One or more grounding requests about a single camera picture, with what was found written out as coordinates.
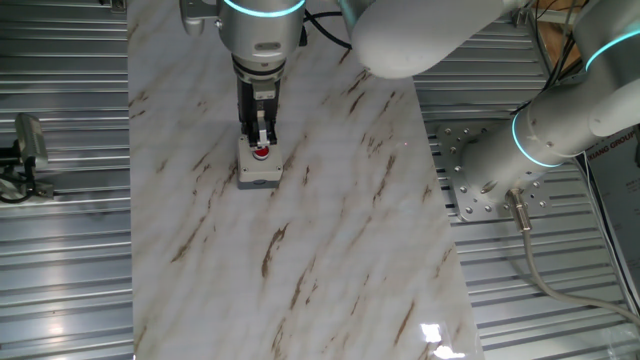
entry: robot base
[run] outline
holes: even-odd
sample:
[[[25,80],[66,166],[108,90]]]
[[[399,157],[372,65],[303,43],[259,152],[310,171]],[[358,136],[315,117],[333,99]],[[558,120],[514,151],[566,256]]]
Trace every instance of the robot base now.
[[[282,154],[278,145],[269,146],[269,156],[253,156],[246,136],[238,139],[238,189],[274,189],[282,178]]]
[[[512,217],[509,204],[493,203],[473,188],[466,179],[462,164],[465,145],[483,131],[481,126],[441,126],[436,132],[438,137],[442,165],[453,190],[458,217],[463,221],[491,221]],[[522,197],[531,216],[544,216],[551,213],[552,202],[545,191],[542,179],[534,181],[524,190]]]

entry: cable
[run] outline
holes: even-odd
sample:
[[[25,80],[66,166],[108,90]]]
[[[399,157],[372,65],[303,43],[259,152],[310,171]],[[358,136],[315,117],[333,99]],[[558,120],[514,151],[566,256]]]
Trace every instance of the cable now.
[[[6,204],[20,204],[23,203],[29,199],[31,199],[31,197],[33,197],[33,195],[36,194],[36,178],[35,178],[35,174],[33,172],[33,168],[35,167],[34,161],[32,158],[29,159],[25,164],[24,164],[24,170],[25,170],[25,177],[26,177],[26,181],[15,181],[15,180],[9,180],[8,177],[6,176],[2,176],[2,179],[5,179],[7,181],[11,181],[11,182],[18,182],[21,184],[29,184],[31,183],[31,188],[27,188],[27,192],[26,194],[19,198],[19,199],[9,199],[6,197],[3,197],[0,195],[0,202],[6,203]]]
[[[636,326],[640,327],[640,317],[632,313],[631,311],[624,309],[618,305],[602,301],[599,299],[592,299],[582,296],[572,296],[563,294],[559,291],[552,289],[547,283],[544,282],[542,276],[538,272],[538,268],[536,267],[535,260],[533,258],[533,246],[531,245],[531,221],[529,219],[529,213],[527,211],[526,204],[524,199],[522,199],[522,194],[519,189],[510,190],[507,193],[507,199],[511,204],[511,212],[513,214],[513,219],[518,226],[518,230],[522,233],[522,237],[524,240],[524,254],[527,260],[527,265],[529,266],[529,272],[531,273],[531,278],[538,285],[540,290],[542,290],[545,294],[551,296],[552,298],[582,306],[596,306],[603,309],[608,309],[613,312],[616,312],[625,318],[629,319]]]
[[[542,276],[540,276],[540,273],[538,273],[536,263],[533,259],[533,246],[531,245],[531,231],[530,230],[523,231],[522,237],[524,238],[524,252],[527,257],[527,265],[529,266],[531,277],[533,278],[533,281],[538,285],[538,287],[542,291],[544,291],[547,295],[551,296],[556,300],[567,302],[567,303],[583,305],[583,306],[596,306],[599,308],[611,310],[629,319],[636,326],[640,326],[640,317],[638,317],[636,314],[618,305],[614,305],[612,303],[609,303],[603,300],[563,294],[549,287],[549,285],[547,285],[547,283],[545,283],[544,280],[542,279]]]
[[[307,21],[311,20],[311,18],[320,19],[320,18],[323,18],[323,17],[331,17],[331,16],[342,16],[342,12],[340,12],[340,11],[327,11],[327,12],[323,12],[323,13],[313,14],[313,15],[311,15],[311,17],[305,16],[304,17],[304,22],[307,22]]]
[[[549,6],[547,6],[547,8],[546,8],[546,9],[544,9],[544,11],[542,12],[542,14],[540,14],[540,16],[537,16],[537,14],[536,14],[536,21],[537,21],[538,19],[540,19],[540,18],[541,18],[541,17],[542,17],[542,16],[543,16],[547,11],[549,11],[549,9],[551,9],[551,7],[553,6],[553,4],[557,3],[558,1],[559,1],[559,0],[553,0],[553,1],[551,2],[551,4],[549,4]]]
[[[346,43],[340,39],[338,39],[337,37],[333,36],[330,32],[327,31],[327,29],[325,29],[322,25],[320,25],[320,23],[318,22],[318,20],[316,20],[314,18],[314,15],[311,15],[311,13],[309,13],[308,10],[305,9],[304,14],[306,16],[306,18],[309,19],[309,21],[311,21],[311,23],[313,24],[313,26],[316,27],[316,29],[318,29],[318,31],[320,31],[322,33],[322,35],[326,36],[327,39],[333,41],[334,43],[342,46],[345,49],[349,49],[351,50],[351,44]]]

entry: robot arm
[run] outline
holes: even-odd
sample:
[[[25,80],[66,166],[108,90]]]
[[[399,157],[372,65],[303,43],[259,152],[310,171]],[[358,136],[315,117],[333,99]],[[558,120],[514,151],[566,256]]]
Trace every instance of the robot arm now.
[[[601,137],[640,122],[640,2],[592,1],[574,27],[586,73],[540,95],[503,128],[463,150],[472,191],[503,203]]]
[[[238,76],[238,186],[269,188],[282,176],[276,136],[280,79],[300,41],[305,0],[180,0],[185,30],[200,35],[213,19]]]

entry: metal bracket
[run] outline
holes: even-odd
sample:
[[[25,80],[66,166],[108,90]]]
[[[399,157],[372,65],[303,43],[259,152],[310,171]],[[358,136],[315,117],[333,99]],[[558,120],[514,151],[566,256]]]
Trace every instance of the metal bracket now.
[[[206,19],[216,19],[216,26],[222,27],[218,17],[218,7],[202,0],[180,0],[180,15],[184,30],[191,36],[202,34]]]
[[[127,0],[110,0],[111,12],[113,13],[126,13],[127,12]]]
[[[15,198],[23,197],[26,193],[26,186],[24,184],[15,184],[7,180],[0,179],[0,190],[3,193],[12,195]],[[36,193],[28,200],[31,203],[39,203],[44,200],[53,200],[53,184],[47,184],[36,181]]]
[[[456,205],[458,217],[464,221],[510,219],[512,218],[511,208],[506,199],[499,204],[490,202],[481,194],[480,189],[473,189],[465,177],[462,166],[464,147],[482,132],[481,126],[456,125],[443,126],[436,132],[445,172],[455,195],[452,200]],[[549,214],[551,200],[542,181],[535,181],[533,186],[524,190],[522,197],[530,216]]]

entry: black cable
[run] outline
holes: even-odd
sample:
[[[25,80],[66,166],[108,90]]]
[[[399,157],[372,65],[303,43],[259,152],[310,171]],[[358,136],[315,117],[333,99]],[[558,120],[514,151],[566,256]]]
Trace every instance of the black cable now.
[[[316,20],[314,18],[314,15],[311,15],[311,13],[309,13],[308,10],[305,9],[304,11],[305,16],[309,19],[309,21],[311,21],[311,23],[313,24],[313,26],[316,27],[316,29],[318,29],[318,31],[320,31],[322,33],[322,35],[326,36],[327,39],[333,41],[334,43],[342,46],[345,49],[349,49],[351,50],[351,44],[346,43],[340,39],[338,39],[337,37],[333,36],[330,32],[327,31],[327,29],[325,29],[322,25],[320,25],[320,23],[318,22],[318,20]]]
[[[538,16],[538,14],[537,14],[537,12],[538,12],[538,5],[539,5],[539,4],[536,4],[536,20],[540,19],[540,18],[541,18],[541,17],[542,17],[542,16],[543,16],[547,11],[549,11],[549,9],[551,9],[551,7],[553,6],[553,4],[555,4],[555,3],[557,3],[557,2],[558,2],[558,0],[553,0],[553,1],[551,2],[551,4],[549,4],[549,6],[547,6],[547,8],[546,8],[546,9],[544,9],[544,11],[542,12],[542,14],[540,14],[540,16]]]
[[[24,164],[25,177],[27,178],[26,181],[7,180],[7,181],[18,182],[22,184],[30,183],[31,188],[27,188],[26,194],[19,199],[8,199],[0,195],[0,202],[6,203],[6,204],[20,204],[31,199],[31,197],[33,197],[33,195],[36,194],[36,179],[35,179],[35,174],[33,172],[33,168],[35,167],[34,162],[35,160],[31,158]]]
[[[535,9],[535,37],[536,37],[536,42],[538,43],[538,48],[540,50],[542,50],[542,45],[540,44],[540,33],[538,30],[538,19],[540,19],[540,17],[542,15],[544,15],[545,12],[547,12],[547,10],[549,10],[551,8],[551,6],[553,6],[553,4],[555,4],[556,2],[558,2],[558,0],[554,0],[551,2],[551,4],[549,4],[549,6],[547,6],[547,8],[542,12],[542,14],[538,15],[538,6],[540,5],[540,0],[536,0],[536,9]],[[553,69],[551,70],[551,72],[549,73],[549,77],[547,78],[547,81],[545,82],[544,86],[542,87],[542,89],[540,90],[540,93],[543,93],[545,90],[549,89],[552,85],[555,85],[559,79],[560,79],[560,75],[562,73],[562,68],[564,67],[564,64],[566,64],[567,59],[569,58],[569,54],[571,53],[571,50],[573,49],[573,46],[575,45],[575,39],[573,38],[573,33],[569,33],[567,34],[567,37],[569,38],[569,40],[567,42],[565,42],[564,47],[562,48],[562,52],[560,53],[560,57],[558,58],[558,61],[556,62],[555,66],[553,67]],[[524,108],[526,108],[527,106],[529,106],[529,104],[531,104],[532,100],[529,100],[525,103],[523,103],[522,105],[518,106],[514,111],[511,112],[511,115],[516,115],[517,113],[519,113],[520,111],[522,111]]]
[[[323,17],[331,17],[331,16],[342,16],[342,12],[340,12],[340,11],[327,11],[327,12],[323,12],[323,13],[313,14],[313,15],[311,15],[311,18],[320,19],[320,18],[323,18]],[[307,21],[311,20],[311,18],[308,17],[308,16],[305,16],[304,17],[304,22],[307,22]]]

